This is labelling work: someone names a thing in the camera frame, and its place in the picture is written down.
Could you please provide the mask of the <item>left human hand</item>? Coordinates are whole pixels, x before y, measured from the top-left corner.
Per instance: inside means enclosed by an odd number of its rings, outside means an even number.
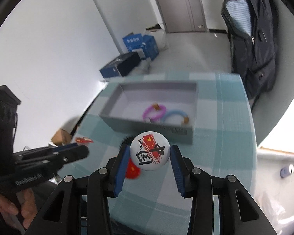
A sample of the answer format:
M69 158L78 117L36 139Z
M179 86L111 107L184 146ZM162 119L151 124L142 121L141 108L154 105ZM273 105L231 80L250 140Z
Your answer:
M24 218L23 227L28 229L31 222L35 218L37 214L37 206L35 202L35 196L32 189L26 189L21 191L21 194L24 198L24 202L21 206L21 215ZM0 194L0 212L4 217L6 223L14 228L17 228L13 220L10 218L12 215L17 216L19 214L19 210L14 203L8 200L6 197Z

